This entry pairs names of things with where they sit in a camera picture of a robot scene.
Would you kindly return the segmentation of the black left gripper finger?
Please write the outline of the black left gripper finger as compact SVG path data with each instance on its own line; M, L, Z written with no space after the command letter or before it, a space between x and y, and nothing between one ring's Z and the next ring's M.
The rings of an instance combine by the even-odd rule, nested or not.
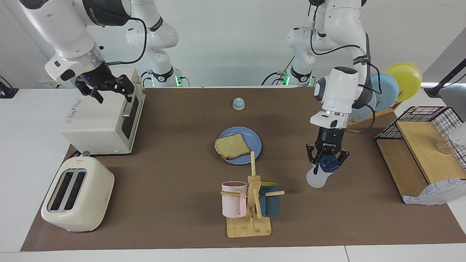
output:
M342 166L342 164L345 162L345 160L348 158L349 155L350 154L348 150L344 148L341 149L341 151L339 152L339 156L336 158L337 163L338 163L337 169L339 169Z
M309 162L313 164L313 174L317 175L320 167L323 143L306 144Z

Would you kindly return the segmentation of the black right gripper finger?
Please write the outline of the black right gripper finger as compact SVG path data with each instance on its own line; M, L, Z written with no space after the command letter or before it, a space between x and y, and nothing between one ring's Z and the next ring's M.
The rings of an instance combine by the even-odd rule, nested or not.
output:
M98 103L100 104L103 103L104 98L99 93L97 86L93 88L89 88L89 86L81 78L77 78L75 80L75 85L83 96L91 96L95 98L95 100L97 100Z
M122 94L128 103L131 103L133 101L133 93L135 86L134 84L130 81L128 76L126 75L121 75L117 78L114 78L115 85L113 87L113 92Z

